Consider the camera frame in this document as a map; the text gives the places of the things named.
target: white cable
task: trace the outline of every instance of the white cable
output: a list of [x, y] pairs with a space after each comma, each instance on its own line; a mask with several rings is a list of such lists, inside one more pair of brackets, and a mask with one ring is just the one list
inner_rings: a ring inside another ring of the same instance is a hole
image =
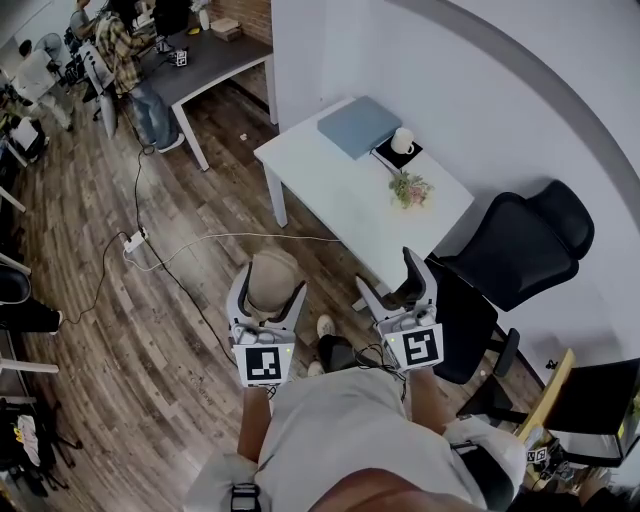
[[290, 235], [265, 235], [262, 233], [221, 233], [218, 235], [206, 235], [203, 236], [202, 238], [198, 238], [197, 240], [188, 243], [187, 245], [184, 245], [182, 247], [180, 247], [180, 249], [178, 249], [176, 252], [173, 253], [173, 256], [171, 256], [171, 258], [169, 258], [168, 260], [165, 260], [161, 263], [158, 263], [157, 265], [154, 265], [153, 267], [150, 268], [142, 268], [140, 265], [138, 265], [135, 261], [130, 260], [129, 258], [127, 258], [127, 254], [126, 251], [123, 250], [122, 251], [122, 257], [127, 260], [129, 263], [133, 263], [136, 267], [138, 267], [138, 269], [142, 270], [143, 272], [151, 272], [152, 270], [157, 269], [158, 267], [161, 267], [162, 265], [166, 265], [167, 263], [169, 263], [173, 258], [175, 258], [179, 253], [181, 253], [182, 251], [184, 251], [185, 249], [191, 247], [192, 245], [197, 244], [198, 242], [202, 242], [203, 240], [206, 240], [208, 238], [222, 238], [222, 237], [227, 237], [227, 236], [259, 236], [259, 237], [264, 237], [264, 238], [289, 238], [289, 239], [295, 239], [295, 240], [318, 240], [319, 242], [339, 242], [340, 240], [338, 239], [334, 239], [334, 238], [318, 238], [315, 236], [290, 236]]

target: chair armrest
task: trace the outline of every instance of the chair armrest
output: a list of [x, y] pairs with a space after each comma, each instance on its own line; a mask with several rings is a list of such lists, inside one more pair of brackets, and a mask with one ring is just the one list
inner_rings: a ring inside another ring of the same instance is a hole
[[513, 361], [518, 353], [518, 346], [520, 345], [520, 333], [515, 329], [509, 330], [507, 335], [507, 341], [504, 343], [500, 357], [496, 361], [496, 365], [493, 367], [493, 373], [498, 377], [504, 377], [511, 368]]

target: white shirt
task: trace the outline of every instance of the white shirt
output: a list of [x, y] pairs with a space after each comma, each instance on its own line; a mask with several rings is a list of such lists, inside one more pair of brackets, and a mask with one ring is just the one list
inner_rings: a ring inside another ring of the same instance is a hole
[[18, 94], [36, 102], [56, 85], [53, 75], [47, 70], [51, 57], [44, 50], [34, 50], [18, 67], [14, 86]]
[[28, 117], [23, 117], [18, 127], [11, 130], [11, 138], [26, 151], [38, 138], [38, 132], [31, 125], [31, 120]]
[[450, 443], [484, 446], [511, 478], [524, 478], [524, 445], [477, 418], [456, 420], [444, 437], [408, 421], [398, 384], [382, 370], [358, 368], [282, 386], [259, 466], [238, 455], [214, 456], [187, 495], [185, 511], [230, 510], [232, 483], [254, 481], [263, 511], [304, 512], [343, 478], [362, 469], [391, 472], [416, 487], [486, 503]]

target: blue notebook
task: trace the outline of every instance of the blue notebook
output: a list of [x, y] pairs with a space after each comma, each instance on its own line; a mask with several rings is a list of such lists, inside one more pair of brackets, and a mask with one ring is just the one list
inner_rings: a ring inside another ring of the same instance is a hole
[[318, 121], [318, 130], [357, 160], [391, 137], [402, 121], [369, 96], [362, 96]]

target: power strip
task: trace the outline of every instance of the power strip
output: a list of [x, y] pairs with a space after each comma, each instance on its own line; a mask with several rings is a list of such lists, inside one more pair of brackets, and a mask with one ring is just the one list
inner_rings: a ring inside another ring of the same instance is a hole
[[144, 243], [145, 240], [149, 239], [149, 233], [145, 228], [142, 228], [142, 231], [136, 231], [135, 234], [131, 237], [131, 240], [127, 240], [124, 243], [124, 250], [131, 254], [135, 251], [140, 245]]

